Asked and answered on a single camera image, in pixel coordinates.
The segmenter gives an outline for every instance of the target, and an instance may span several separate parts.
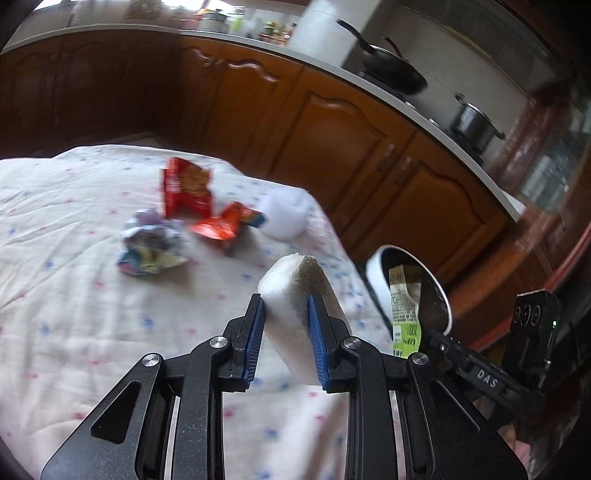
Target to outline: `pan handle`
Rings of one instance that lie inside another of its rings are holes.
[[[385,41],[387,41],[390,45],[392,45],[392,48],[396,51],[396,54],[404,60],[404,57],[402,56],[402,54],[400,53],[400,50],[398,49],[398,47],[396,46],[396,44],[392,41],[391,38],[389,37],[382,37]]]
[[[357,41],[359,42],[359,46],[364,49],[367,53],[369,53],[370,55],[373,55],[375,53],[375,48],[373,48],[362,36],[361,33],[359,33],[357,31],[357,29],[351,25],[348,24],[346,21],[339,19],[336,21],[341,27],[349,30],[354,36],[355,38],[357,38]]]

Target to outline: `sponge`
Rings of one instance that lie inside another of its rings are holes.
[[[330,282],[314,257],[282,257],[258,284],[265,302],[265,334],[300,383],[320,385],[308,334],[308,296],[319,293],[329,316],[351,328]]]

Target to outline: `crumpled wrapper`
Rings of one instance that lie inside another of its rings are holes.
[[[173,157],[162,173],[164,216],[170,218],[185,206],[204,218],[212,215],[212,194],[207,188],[211,173],[189,160]]]
[[[240,202],[229,203],[221,216],[208,218],[192,224],[190,227],[205,238],[209,238],[222,248],[228,248],[239,235],[242,225],[257,228],[265,221],[261,212],[252,210]]]
[[[182,228],[182,220],[165,220],[154,209],[137,211],[120,233],[125,251],[117,260],[119,269],[129,275],[147,275],[184,264]]]

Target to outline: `orange snack wrapper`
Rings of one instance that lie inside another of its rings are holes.
[[[258,227],[264,221],[260,212],[252,210],[240,202],[232,202],[224,208],[220,217],[196,222],[191,231],[228,246],[240,233],[242,225]]]
[[[185,205],[202,217],[212,215],[212,194],[207,188],[210,171],[183,158],[166,161],[162,175],[164,216],[170,218]]]

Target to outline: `kitchen cabinet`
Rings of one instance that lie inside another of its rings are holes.
[[[150,132],[173,101],[174,71],[178,66],[178,36],[150,31],[122,32],[122,52],[115,89],[119,110],[113,121],[117,136]]]
[[[499,234],[508,217],[479,180],[418,133],[342,242],[353,260],[384,244],[410,251],[449,282]]]
[[[122,33],[64,35],[54,91],[54,121],[62,149],[120,136],[116,120],[125,92]]]
[[[0,158],[51,151],[60,38],[0,56]]]
[[[308,190],[341,232],[363,209],[415,130],[360,90],[305,69],[257,173]]]
[[[215,91],[208,105],[200,153],[256,171],[275,123],[302,65],[272,54],[225,44],[210,67]]]
[[[199,140],[215,87],[214,63],[223,43],[193,37],[180,41],[176,98],[168,102],[167,125],[163,126],[181,148],[200,151]]]

